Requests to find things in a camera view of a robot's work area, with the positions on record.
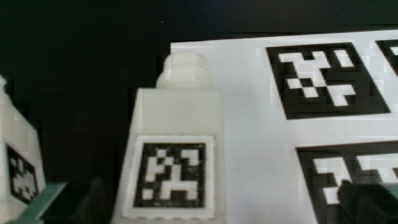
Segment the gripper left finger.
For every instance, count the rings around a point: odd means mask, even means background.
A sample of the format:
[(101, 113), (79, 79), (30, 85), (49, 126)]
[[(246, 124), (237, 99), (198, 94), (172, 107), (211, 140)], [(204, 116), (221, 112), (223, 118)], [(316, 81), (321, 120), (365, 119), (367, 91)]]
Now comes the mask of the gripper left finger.
[(5, 224), (110, 224), (106, 192), (99, 178), (49, 183), (26, 209)]

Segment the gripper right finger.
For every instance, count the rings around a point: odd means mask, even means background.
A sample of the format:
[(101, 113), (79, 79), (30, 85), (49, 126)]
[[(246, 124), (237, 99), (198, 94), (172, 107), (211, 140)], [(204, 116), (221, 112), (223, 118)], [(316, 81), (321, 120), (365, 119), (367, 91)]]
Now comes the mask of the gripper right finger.
[(398, 183), (341, 182), (337, 224), (398, 224)]

